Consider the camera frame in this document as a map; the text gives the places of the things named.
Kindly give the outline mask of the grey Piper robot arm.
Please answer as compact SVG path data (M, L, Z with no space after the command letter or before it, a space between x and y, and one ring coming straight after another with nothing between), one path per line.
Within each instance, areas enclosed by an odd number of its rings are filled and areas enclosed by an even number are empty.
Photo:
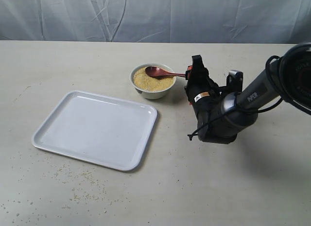
M185 93L192 105L197 129L188 135L202 142L230 144L239 132L253 125L260 113L287 102L311 113L311 45L293 46L282 57L273 55L264 70L246 88L243 72L231 70L226 85L219 86L194 55L185 72Z

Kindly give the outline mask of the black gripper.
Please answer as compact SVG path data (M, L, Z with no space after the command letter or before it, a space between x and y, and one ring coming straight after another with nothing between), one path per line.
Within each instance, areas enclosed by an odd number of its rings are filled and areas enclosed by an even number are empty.
M201 55L192 56L192 65L187 67L185 79L185 93L192 107L200 104L214 105L220 101L219 85L210 78Z

